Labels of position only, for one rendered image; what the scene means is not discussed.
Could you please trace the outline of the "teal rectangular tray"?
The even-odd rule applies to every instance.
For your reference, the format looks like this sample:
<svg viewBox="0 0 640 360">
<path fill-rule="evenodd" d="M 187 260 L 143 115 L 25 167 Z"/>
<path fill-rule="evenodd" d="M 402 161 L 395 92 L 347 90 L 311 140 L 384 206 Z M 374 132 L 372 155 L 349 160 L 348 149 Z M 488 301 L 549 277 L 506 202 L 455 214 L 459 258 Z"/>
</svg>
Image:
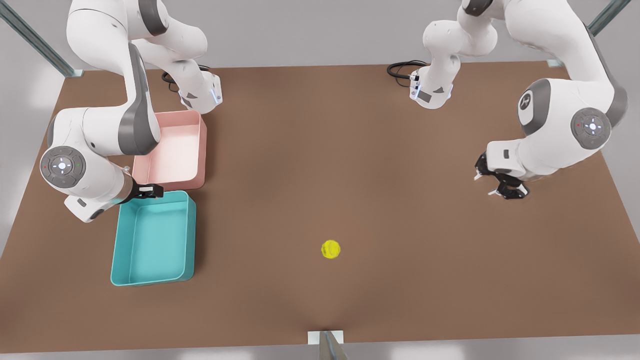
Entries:
<svg viewBox="0 0 640 360">
<path fill-rule="evenodd" d="M 121 205 L 110 282 L 139 287 L 190 280 L 196 222 L 196 203 L 182 190 Z"/>
</svg>

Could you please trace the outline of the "pink rectangular tray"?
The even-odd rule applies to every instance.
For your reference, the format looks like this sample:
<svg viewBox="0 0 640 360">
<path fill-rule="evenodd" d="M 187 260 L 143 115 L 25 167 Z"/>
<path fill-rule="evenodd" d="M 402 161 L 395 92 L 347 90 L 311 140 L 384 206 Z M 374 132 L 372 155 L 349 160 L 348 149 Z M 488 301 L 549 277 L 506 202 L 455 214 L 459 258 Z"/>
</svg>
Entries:
<svg viewBox="0 0 640 360">
<path fill-rule="evenodd" d="M 197 111 L 156 112 L 160 141 L 147 155 L 136 155 L 131 175 L 139 184 L 155 183 L 164 191 L 203 187 L 207 126 Z"/>
</svg>

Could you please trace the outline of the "silver frame post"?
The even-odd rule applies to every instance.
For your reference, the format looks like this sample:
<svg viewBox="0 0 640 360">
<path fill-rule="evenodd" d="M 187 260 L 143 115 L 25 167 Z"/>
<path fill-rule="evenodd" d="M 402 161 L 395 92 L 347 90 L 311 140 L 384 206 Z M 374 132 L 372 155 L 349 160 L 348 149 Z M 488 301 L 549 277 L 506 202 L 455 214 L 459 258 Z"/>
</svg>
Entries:
<svg viewBox="0 0 640 360">
<path fill-rule="evenodd" d="M 342 348 L 344 339 L 343 330 L 307 332 L 307 344 L 318 346 L 318 360 L 349 360 Z"/>
<path fill-rule="evenodd" d="M 637 55 L 640 0 L 566 0 L 594 36 L 606 62 L 616 68 Z"/>
<path fill-rule="evenodd" d="M 16 34 L 20 35 L 26 43 L 34 48 L 65 78 L 80 78 L 83 76 L 84 70 L 73 68 L 5 0 L 0 0 L 0 19 L 7 23 Z"/>
</svg>

